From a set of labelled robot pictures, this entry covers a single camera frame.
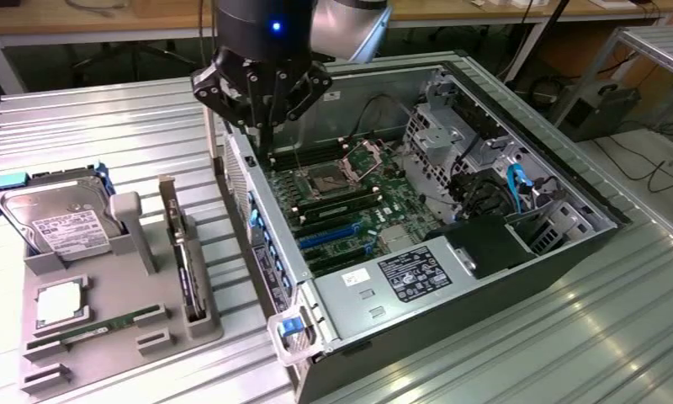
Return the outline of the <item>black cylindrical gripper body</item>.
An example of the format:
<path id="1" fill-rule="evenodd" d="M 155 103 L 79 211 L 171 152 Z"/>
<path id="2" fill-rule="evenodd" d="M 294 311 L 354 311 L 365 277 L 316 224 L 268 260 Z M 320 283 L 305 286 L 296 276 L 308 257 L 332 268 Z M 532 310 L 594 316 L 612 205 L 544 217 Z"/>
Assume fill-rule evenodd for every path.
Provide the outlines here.
<path id="1" fill-rule="evenodd" d="M 215 3 L 215 66 L 245 61 L 309 67 L 313 1 L 241 0 Z"/>

